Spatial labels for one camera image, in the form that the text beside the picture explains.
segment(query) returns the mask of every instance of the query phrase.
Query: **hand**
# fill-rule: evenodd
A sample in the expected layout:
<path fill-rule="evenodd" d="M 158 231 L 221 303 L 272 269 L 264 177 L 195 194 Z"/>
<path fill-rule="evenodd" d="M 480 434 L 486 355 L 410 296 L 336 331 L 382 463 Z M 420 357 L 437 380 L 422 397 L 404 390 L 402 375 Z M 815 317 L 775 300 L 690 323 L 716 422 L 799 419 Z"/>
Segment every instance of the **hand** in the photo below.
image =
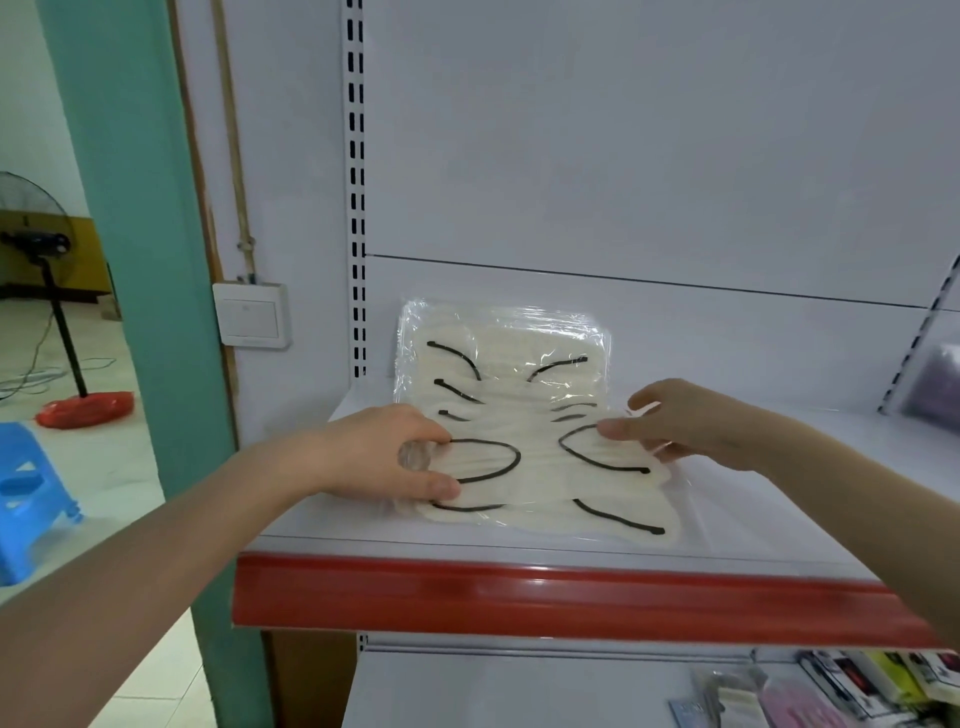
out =
<path fill-rule="evenodd" d="M 460 483 L 450 475 L 408 471 L 397 459 L 412 440 L 446 443 L 450 433 L 410 404 L 370 407 L 321 430 L 305 430 L 239 453 L 291 482 L 297 498 L 331 493 L 354 498 L 450 500 Z"/>
<path fill-rule="evenodd" d="M 634 393 L 627 404 L 655 407 L 640 417 L 601 420 L 597 432 L 611 440 L 638 440 L 664 463 L 687 455 L 706 455 L 739 471 L 758 467 L 759 443 L 791 422 L 760 407 L 699 387 L 683 379 L 664 379 Z"/>

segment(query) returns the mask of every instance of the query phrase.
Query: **standing fan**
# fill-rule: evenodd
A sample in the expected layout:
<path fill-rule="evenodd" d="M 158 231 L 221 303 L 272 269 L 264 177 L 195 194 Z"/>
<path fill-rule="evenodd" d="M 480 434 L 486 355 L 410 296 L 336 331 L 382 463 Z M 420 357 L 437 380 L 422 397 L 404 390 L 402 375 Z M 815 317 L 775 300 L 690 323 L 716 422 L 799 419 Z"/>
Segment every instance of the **standing fan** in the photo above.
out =
<path fill-rule="evenodd" d="M 39 185 L 11 172 L 0 172 L 0 241 L 25 255 L 40 269 L 77 385 L 77 397 L 45 405 L 36 415 L 36 423 L 56 429 L 73 429 L 101 425 L 133 412 L 133 392 L 90 394 L 86 390 L 54 276 L 55 268 L 61 276 L 69 272 L 76 244 L 73 225 L 63 207 Z"/>

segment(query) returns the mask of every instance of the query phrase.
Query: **person's left hand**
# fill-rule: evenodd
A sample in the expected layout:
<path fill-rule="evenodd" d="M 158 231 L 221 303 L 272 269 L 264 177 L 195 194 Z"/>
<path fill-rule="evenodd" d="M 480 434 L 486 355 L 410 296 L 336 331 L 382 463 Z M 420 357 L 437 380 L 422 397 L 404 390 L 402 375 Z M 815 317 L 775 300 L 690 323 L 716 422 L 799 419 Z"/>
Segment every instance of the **person's left hand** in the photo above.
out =
<path fill-rule="evenodd" d="M 296 497 L 331 493 L 354 498 L 450 500 L 460 483 L 450 475 L 408 471 L 400 447 L 413 440 L 446 443 L 450 433 L 410 404 L 370 407 L 320 430 L 305 430 L 241 452 L 290 482 Z"/>

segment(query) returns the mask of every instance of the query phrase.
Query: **purple package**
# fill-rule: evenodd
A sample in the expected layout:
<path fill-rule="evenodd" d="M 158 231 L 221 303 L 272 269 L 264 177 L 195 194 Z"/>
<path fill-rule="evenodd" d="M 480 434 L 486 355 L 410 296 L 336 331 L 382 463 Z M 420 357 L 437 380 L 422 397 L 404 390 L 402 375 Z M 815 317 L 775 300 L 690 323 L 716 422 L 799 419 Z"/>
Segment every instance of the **purple package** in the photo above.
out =
<path fill-rule="evenodd" d="M 930 355 L 903 414 L 960 432 L 960 345 L 941 344 Z"/>
<path fill-rule="evenodd" d="M 775 728 L 851 728 L 855 724 L 799 680 L 768 680 L 760 692 L 760 705 Z"/>

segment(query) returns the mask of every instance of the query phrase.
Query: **product package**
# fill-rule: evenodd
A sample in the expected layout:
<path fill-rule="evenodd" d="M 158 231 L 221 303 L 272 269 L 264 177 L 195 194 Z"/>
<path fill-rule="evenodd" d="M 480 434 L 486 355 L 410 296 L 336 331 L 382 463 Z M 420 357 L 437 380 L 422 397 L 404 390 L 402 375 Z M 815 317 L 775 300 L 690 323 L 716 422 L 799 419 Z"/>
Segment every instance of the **product package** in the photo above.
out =
<path fill-rule="evenodd" d="M 394 400 L 605 404 L 610 349 L 584 314 L 413 300 L 400 312 Z"/>
<path fill-rule="evenodd" d="M 960 432 L 960 345 L 941 344 L 933 349 L 903 413 Z"/>
<path fill-rule="evenodd" d="M 923 705 L 929 698 L 897 652 L 845 650 L 860 671 L 894 705 Z"/>
<path fill-rule="evenodd" d="M 799 680 L 767 680 L 760 705 L 774 728 L 852 728 L 856 724 Z"/>
<path fill-rule="evenodd" d="M 765 677 L 759 668 L 693 669 L 693 684 L 700 702 L 717 728 L 769 728 L 760 705 Z"/>
<path fill-rule="evenodd" d="M 610 351 L 610 334 L 585 314 L 408 302 L 395 400 L 453 440 L 401 461 L 429 463 L 463 488 L 450 501 L 398 508 L 440 522 L 671 543 L 680 520 L 659 488 L 670 471 L 639 443 L 596 431 L 598 421 L 627 415 L 608 408 Z"/>
<path fill-rule="evenodd" d="M 927 697 L 960 705 L 960 656 L 956 652 L 927 650 L 900 656 Z"/>
<path fill-rule="evenodd" d="M 707 711 L 696 700 L 667 700 L 677 728 L 713 728 Z"/>
<path fill-rule="evenodd" d="M 817 687 L 841 711 L 871 728 L 917 725 L 917 707 L 886 700 L 850 657 L 835 649 L 801 652 L 798 662 Z"/>

